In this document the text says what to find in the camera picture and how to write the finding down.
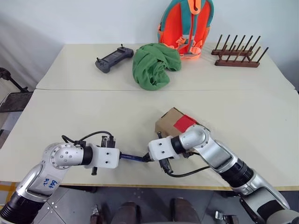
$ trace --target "yellow tape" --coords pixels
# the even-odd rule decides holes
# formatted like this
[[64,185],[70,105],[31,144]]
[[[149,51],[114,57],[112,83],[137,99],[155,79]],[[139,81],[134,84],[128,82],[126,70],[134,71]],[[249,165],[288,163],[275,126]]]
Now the yellow tape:
[[3,191],[10,191],[10,188],[11,188],[11,185],[1,185],[0,184],[0,190],[3,190]]
[[9,202],[11,196],[13,195],[13,193],[15,192],[15,189],[16,189],[16,186],[15,186],[15,182],[12,182],[11,185],[10,185],[10,189],[9,189],[9,192],[8,192],[8,195],[6,197],[6,200],[5,200],[5,203]]

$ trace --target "person's shoe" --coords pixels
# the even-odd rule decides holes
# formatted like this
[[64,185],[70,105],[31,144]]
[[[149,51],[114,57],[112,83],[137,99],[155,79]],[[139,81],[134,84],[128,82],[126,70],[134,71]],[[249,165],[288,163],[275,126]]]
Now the person's shoe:
[[126,202],[113,216],[111,224],[139,224],[140,219],[140,207],[135,202]]
[[183,198],[173,198],[170,202],[171,219],[173,222],[190,222],[200,224],[196,210],[190,202]]

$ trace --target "white table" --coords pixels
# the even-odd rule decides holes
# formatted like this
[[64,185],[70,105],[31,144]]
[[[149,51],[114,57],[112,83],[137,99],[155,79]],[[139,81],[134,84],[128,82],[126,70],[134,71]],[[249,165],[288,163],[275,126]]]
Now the white table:
[[[184,60],[182,69],[168,71],[173,90],[291,90],[294,86],[266,54],[258,68],[218,67],[211,55],[216,43],[206,43],[199,60]],[[45,90],[142,90],[132,75],[132,59],[125,59],[107,74],[95,66],[96,57],[115,51],[119,44],[66,44],[37,85]],[[125,44],[134,51],[142,44]]]
[[[211,129],[249,166],[280,190],[299,189],[299,97],[295,90],[271,91],[46,91],[35,90],[0,150],[0,180],[20,181],[41,160],[44,149],[60,136],[79,139],[110,131],[124,153],[143,156],[157,138],[155,121],[171,107]],[[100,143],[101,136],[88,139]],[[176,173],[205,163],[193,156],[171,161]],[[228,189],[208,169],[172,178],[158,162],[120,160],[117,169],[72,167],[64,184]]]

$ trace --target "game controller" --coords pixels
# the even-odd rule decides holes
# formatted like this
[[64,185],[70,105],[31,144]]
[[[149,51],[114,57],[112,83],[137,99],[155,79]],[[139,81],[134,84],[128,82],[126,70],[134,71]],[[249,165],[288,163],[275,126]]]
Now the game controller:
[[97,58],[95,65],[104,73],[108,73],[110,68],[116,65],[121,60],[127,57],[133,57],[134,51],[130,48],[125,48],[121,45],[115,52],[107,55],[106,57],[99,59]]

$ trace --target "wire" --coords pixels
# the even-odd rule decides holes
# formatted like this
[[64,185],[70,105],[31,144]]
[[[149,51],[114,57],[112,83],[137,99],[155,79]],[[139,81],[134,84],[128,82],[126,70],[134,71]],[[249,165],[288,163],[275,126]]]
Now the wire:
[[202,167],[200,169],[197,169],[197,170],[191,171],[189,173],[185,173],[185,174],[171,174],[171,173],[166,173],[166,174],[169,175],[169,176],[172,176],[172,177],[184,177],[184,176],[189,176],[189,175],[198,173],[198,172],[200,172],[202,170],[205,170],[205,169],[208,169],[208,168],[210,168],[210,167]]
[[136,156],[136,155],[129,155],[129,154],[122,153],[121,158],[127,159],[127,160],[134,160],[134,161],[138,161],[138,162],[144,162],[142,157]]
[[66,143],[75,143],[75,141],[73,141],[72,139],[66,137],[65,135],[61,135],[61,138],[66,142]]
[[89,137],[91,137],[91,136],[93,136],[93,135],[95,135],[95,134],[107,134],[107,135],[109,135],[109,136],[112,136],[112,134],[111,134],[110,132],[106,132],[106,131],[98,131],[98,132],[91,133],[91,134],[89,134],[89,135],[87,135],[87,136],[81,138],[79,141],[83,141],[84,139],[87,139],[87,138],[89,138]]
[[[95,135],[95,134],[107,134],[107,135],[109,135],[109,136],[112,136],[112,134],[111,134],[110,132],[106,132],[106,131],[98,131],[98,132],[93,132],[93,133],[91,133],[91,134],[89,134],[89,135],[87,135],[87,136],[81,138],[79,141],[83,141],[84,139],[87,139],[87,138],[89,138],[89,137],[91,137],[91,136],[93,136],[93,135]],[[72,139],[66,137],[65,135],[61,135],[61,138],[62,138],[66,143],[71,142],[71,143],[75,144],[75,141],[74,141],[74,140],[72,140]]]

